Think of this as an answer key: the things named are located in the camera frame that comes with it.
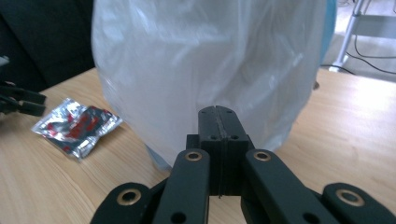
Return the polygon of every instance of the plastic wrapper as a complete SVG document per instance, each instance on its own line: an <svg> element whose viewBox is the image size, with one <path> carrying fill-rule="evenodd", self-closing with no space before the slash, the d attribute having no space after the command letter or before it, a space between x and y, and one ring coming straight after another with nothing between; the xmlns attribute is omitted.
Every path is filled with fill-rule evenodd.
<svg viewBox="0 0 396 224"><path fill-rule="evenodd" d="M173 165L198 111L234 110L257 148L276 149L320 63L326 1L96 1L92 50L103 92Z"/></svg>
<svg viewBox="0 0 396 224"><path fill-rule="evenodd" d="M122 123L122 119L104 109L85 106L66 99L33 128L66 155L85 158L103 135Z"/></svg>

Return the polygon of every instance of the blue object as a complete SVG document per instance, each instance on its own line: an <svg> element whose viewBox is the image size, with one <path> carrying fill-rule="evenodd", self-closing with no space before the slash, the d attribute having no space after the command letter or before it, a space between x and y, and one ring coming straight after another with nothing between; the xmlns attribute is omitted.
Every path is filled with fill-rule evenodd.
<svg viewBox="0 0 396 224"><path fill-rule="evenodd" d="M320 50L320 61L323 62L327 49L332 42L332 35L335 29L335 19L337 17L337 2L335 0L327 0L326 17L324 20L324 30L322 37L322 46Z"/></svg>

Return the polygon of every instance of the snack wrapper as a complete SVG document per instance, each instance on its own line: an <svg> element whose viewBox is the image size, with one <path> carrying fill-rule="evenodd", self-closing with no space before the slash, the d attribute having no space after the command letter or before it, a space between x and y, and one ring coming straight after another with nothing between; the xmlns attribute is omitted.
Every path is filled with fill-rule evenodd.
<svg viewBox="0 0 396 224"><path fill-rule="evenodd" d="M103 135L113 131L122 119L104 109L85 106L67 98L33 128L62 152L78 160L85 158Z"/></svg>

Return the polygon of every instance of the black mechanical part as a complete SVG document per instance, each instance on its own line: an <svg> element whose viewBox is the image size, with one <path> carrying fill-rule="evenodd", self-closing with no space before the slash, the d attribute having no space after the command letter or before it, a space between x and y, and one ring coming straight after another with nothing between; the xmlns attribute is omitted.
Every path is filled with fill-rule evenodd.
<svg viewBox="0 0 396 224"><path fill-rule="evenodd" d="M141 190L144 201L124 209L117 196L134 186L117 187L92 223L207 223L209 195L241 196L248 224L396 223L387 208L356 187L332 184L323 195L307 189L276 154L255 149L226 107L199 112L199 134L187 135L186 149L168 179Z"/></svg>
<svg viewBox="0 0 396 224"><path fill-rule="evenodd" d="M338 223L273 152L250 150L244 169L272 223Z"/></svg>
<svg viewBox="0 0 396 224"><path fill-rule="evenodd" d="M199 134L188 135L186 149L198 147L210 155L210 195L241 195L241 161L254 148L241 122L231 109L210 106L199 111L198 123Z"/></svg>
<svg viewBox="0 0 396 224"><path fill-rule="evenodd" d="M207 223L209 155L201 149L180 152L152 223Z"/></svg>
<svg viewBox="0 0 396 224"><path fill-rule="evenodd" d="M96 210L91 223L143 223L150 200L151 193L148 187L136 183L120 185L107 195Z"/></svg>
<svg viewBox="0 0 396 224"><path fill-rule="evenodd" d="M18 111L22 114L40 117L46 109L45 100L45 95L0 81L0 113L8 114Z"/></svg>
<svg viewBox="0 0 396 224"><path fill-rule="evenodd" d="M321 200L341 223L396 223L395 216L384 205L362 189L345 183L326 186Z"/></svg>

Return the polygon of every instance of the wooden table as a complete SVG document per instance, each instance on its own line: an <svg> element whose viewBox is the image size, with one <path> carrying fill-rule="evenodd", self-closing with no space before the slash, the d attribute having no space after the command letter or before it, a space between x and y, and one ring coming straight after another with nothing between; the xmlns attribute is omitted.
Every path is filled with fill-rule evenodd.
<svg viewBox="0 0 396 224"><path fill-rule="evenodd" d="M320 88L276 154L306 184L322 191L346 182L396 213L396 84L320 70ZM70 97L110 109L96 70L43 92L47 113ZM152 187L169 174L151 163L123 123L82 162L30 131L39 118L0 119L0 223L89 223L116 186ZM210 199L209 223L245 223L238 197Z"/></svg>

